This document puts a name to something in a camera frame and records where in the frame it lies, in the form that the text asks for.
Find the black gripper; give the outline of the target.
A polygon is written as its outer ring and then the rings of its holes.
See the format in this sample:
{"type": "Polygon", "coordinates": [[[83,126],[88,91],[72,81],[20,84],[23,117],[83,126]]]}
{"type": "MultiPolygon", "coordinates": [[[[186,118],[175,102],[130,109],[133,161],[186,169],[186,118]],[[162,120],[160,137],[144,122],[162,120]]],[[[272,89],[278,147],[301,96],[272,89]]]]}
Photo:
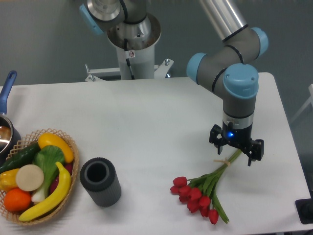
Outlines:
{"type": "Polygon", "coordinates": [[[209,142],[221,154],[223,146],[229,145],[247,152],[248,166],[254,161],[261,161],[264,155],[264,140],[251,138],[253,117],[223,117],[223,126],[214,125],[210,131],[209,142]]]}

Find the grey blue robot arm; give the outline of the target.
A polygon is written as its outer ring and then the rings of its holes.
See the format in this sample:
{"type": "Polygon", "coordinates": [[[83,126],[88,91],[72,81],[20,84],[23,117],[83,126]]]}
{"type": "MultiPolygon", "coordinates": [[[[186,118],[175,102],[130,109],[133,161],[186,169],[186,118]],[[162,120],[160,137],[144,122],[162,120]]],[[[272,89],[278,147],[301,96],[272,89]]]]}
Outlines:
{"type": "MultiPolygon", "coordinates": [[[[264,141],[251,138],[259,75],[250,62],[267,50],[268,37],[249,27],[231,0],[200,4],[224,44],[213,56],[193,55],[186,68],[189,78],[223,100],[223,124],[212,127],[209,142],[219,152],[229,145],[246,154],[249,162],[259,161],[264,141]]],[[[89,0],[79,10],[92,32],[106,33],[115,46],[123,80],[156,78],[154,46],[161,30],[147,12],[146,1],[89,0]]]]}

